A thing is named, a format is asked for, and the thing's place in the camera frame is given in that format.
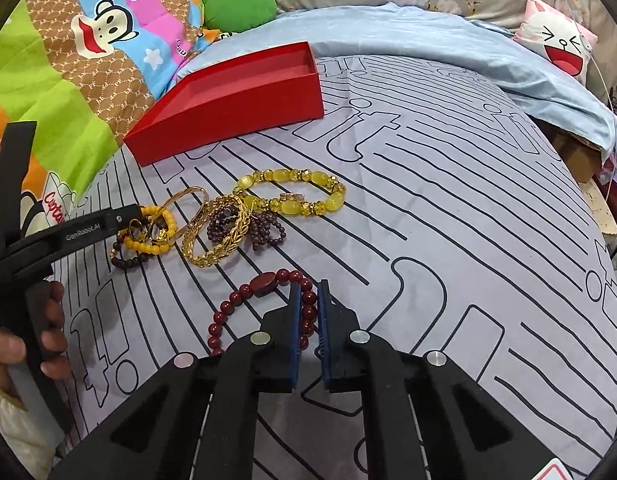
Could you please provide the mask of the white sleeve forearm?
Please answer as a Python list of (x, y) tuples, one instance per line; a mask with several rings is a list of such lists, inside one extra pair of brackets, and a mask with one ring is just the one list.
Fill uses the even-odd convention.
[(23, 404), (0, 388), (0, 432), (35, 479), (47, 479), (54, 462), (57, 442), (34, 422)]

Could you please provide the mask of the left hand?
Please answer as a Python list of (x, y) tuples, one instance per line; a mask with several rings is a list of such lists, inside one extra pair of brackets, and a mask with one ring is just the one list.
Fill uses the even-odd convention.
[[(50, 296), (44, 309), (49, 328), (42, 333), (42, 343), (44, 348), (51, 353), (51, 358), (43, 362), (40, 369), (52, 380), (65, 380), (71, 376), (71, 365), (66, 357), (68, 340), (63, 333), (66, 320), (61, 304), (64, 287), (56, 281), (50, 284)], [(8, 398), (16, 399), (18, 403), (22, 403), (22, 400), (10, 375), (9, 367), (23, 362), (25, 357), (24, 341), (0, 329), (0, 391)]]

